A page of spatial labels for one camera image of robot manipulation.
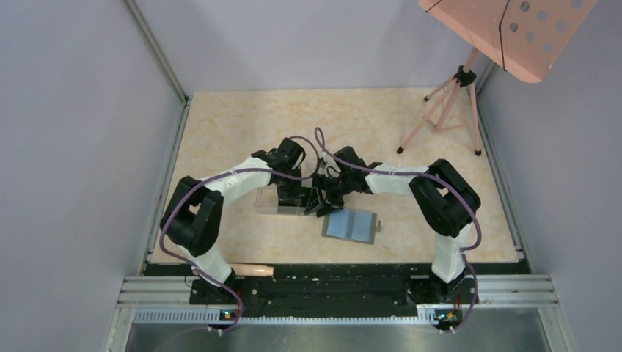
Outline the clear plastic card box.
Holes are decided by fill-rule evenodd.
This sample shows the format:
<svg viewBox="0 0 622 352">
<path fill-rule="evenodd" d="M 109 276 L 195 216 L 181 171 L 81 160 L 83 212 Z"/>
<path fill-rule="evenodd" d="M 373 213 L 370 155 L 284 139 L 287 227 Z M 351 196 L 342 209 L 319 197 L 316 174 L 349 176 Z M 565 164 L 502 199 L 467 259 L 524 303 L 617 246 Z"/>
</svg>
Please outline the clear plastic card box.
<svg viewBox="0 0 622 352">
<path fill-rule="evenodd" d="M 254 207 L 260 215 L 304 216 L 310 198 L 310 187 L 303 187 L 298 200 L 280 200 L 275 186 L 259 188 L 256 193 Z"/>
</svg>

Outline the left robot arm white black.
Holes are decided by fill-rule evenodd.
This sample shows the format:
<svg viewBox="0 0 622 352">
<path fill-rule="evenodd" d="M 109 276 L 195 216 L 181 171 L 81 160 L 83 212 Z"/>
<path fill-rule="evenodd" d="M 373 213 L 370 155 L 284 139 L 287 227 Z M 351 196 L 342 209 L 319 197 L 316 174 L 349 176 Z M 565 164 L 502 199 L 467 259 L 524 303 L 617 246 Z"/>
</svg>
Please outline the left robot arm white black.
<svg viewBox="0 0 622 352">
<path fill-rule="evenodd" d="M 274 185 L 287 206 L 302 205 L 301 164 L 306 158 L 299 136 L 285 137 L 278 147 L 258 150 L 219 175 L 185 176 L 175 186 L 160 222 L 161 238 L 182 251 L 180 259 L 198 270 L 208 295 L 226 303 L 235 294 L 234 270 L 216 247 L 225 206 L 264 186 Z"/>
</svg>

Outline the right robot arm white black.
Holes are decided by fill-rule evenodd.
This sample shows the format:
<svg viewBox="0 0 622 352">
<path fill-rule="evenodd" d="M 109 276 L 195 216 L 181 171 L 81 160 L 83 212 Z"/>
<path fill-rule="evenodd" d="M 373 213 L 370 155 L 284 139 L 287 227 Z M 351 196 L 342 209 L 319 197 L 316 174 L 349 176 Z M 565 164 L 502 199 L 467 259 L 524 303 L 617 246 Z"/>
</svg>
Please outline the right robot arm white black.
<svg viewBox="0 0 622 352">
<path fill-rule="evenodd" d="M 457 296 L 460 291 L 457 278 L 466 268 L 464 242 L 471 226 L 477 224 L 474 217 L 481 206 L 479 195 L 457 169 L 442 158 L 420 167 L 366 164 L 351 146 L 338 150 L 334 159 L 336 175 L 331 175 L 327 166 L 321 166 L 312 176 L 306 213 L 325 216 L 342 210 L 344 197 L 353 192 L 415 199 L 436 236 L 431 295 L 440 302 L 449 302 Z"/>
</svg>

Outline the pink music stand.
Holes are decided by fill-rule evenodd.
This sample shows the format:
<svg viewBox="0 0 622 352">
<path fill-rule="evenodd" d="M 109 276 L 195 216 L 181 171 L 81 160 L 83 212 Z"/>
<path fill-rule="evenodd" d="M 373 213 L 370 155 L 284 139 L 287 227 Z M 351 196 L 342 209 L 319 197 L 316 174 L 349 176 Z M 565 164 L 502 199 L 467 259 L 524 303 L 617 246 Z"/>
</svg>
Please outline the pink music stand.
<svg viewBox="0 0 622 352">
<path fill-rule="evenodd" d="M 458 93 L 466 88 L 472 119 L 458 124 L 471 128 L 475 155 L 482 153 L 480 118 L 473 70 L 475 60 L 485 56 L 503 71 L 529 84 L 542 82 L 565 47 L 585 21 L 596 0 L 582 1 L 420 1 L 420 7 L 472 47 L 464 65 L 434 91 L 424 97 L 434 104 L 397 148 L 403 153 L 422 127 L 430 123 L 446 130 L 448 114 Z"/>
</svg>

